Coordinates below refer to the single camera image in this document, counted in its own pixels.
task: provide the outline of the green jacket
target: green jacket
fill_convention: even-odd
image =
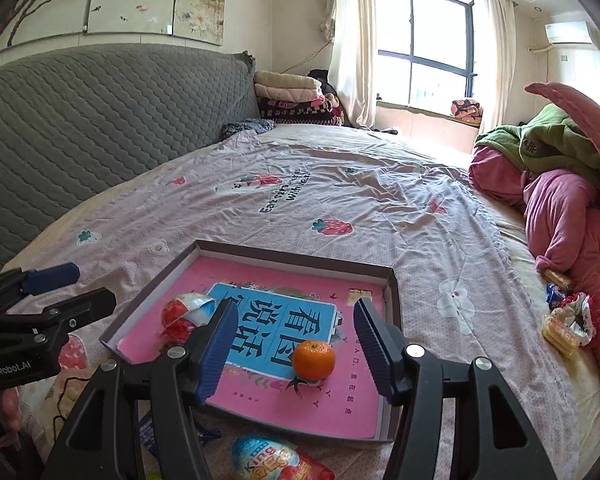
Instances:
[[[525,126],[499,126],[481,134],[476,146],[503,153],[520,171],[571,170],[600,189],[600,154],[571,118],[548,104]]]

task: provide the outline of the tangerine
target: tangerine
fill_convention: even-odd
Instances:
[[[291,356],[296,374],[303,379],[319,381],[331,375],[336,366],[336,352],[324,341],[304,341]]]

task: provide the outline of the silver bolt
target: silver bolt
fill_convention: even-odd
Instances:
[[[104,361],[100,365],[100,370],[102,370],[103,372],[110,372],[112,370],[115,370],[116,366],[118,366],[118,363],[116,362],[116,360],[115,359],[109,359],[107,361]]]
[[[167,351],[167,355],[171,359],[180,359],[181,357],[184,357],[186,353],[187,351],[183,346],[174,346],[172,348],[169,348],[169,350]]]
[[[424,355],[424,348],[420,345],[409,345],[407,346],[407,354],[411,357],[422,357]]]
[[[491,361],[489,361],[486,357],[478,357],[475,360],[475,365],[480,368],[480,370],[490,370],[491,369]]]

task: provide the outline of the gray quilted headboard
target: gray quilted headboard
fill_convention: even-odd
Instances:
[[[0,67],[0,268],[83,200],[259,117],[248,54],[81,46]]]

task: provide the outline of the white air conditioner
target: white air conditioner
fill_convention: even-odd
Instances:
[[[547,23],[544,30],[549,43],[557,48],[598,48],[587,22]]]

